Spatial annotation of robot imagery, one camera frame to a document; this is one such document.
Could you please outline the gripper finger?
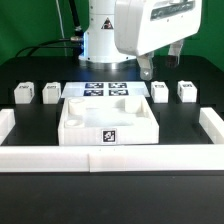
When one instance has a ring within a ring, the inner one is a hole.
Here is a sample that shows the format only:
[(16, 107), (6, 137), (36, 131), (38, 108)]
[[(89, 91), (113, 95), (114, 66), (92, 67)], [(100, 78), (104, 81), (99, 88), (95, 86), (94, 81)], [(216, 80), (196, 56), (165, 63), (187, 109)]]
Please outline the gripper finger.
[(153, 52), (149, 52), (137, 57), (137, 62), (140, 67), (140, 77), (143, 80), (151, 80), (153, 78), (153, 57)]
[(166, 57), (167, 67), (177, 67), (179, 65), (183, 44), (184, 40), (179, 40), (170, 45), (168, 55)]

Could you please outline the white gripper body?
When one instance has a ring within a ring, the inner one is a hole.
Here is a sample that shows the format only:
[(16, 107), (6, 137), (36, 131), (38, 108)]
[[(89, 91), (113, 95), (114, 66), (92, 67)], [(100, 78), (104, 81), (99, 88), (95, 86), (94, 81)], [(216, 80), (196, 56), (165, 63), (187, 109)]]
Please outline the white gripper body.
[(197, 33), (202, 0), (116, 0), (114, 13), (118, 51), (141, 56)]

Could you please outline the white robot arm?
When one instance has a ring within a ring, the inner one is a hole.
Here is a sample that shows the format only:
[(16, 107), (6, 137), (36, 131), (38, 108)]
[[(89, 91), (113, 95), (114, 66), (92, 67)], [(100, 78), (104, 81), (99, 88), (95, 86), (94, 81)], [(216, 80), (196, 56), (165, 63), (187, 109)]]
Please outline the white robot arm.
[(82, 66), (118, 69), (135, 60), (153, 78), (154, 52), (169, 48), (166, 66), (179, 65), (184, 39), (198, 32), (202, 0), (89, 0)]

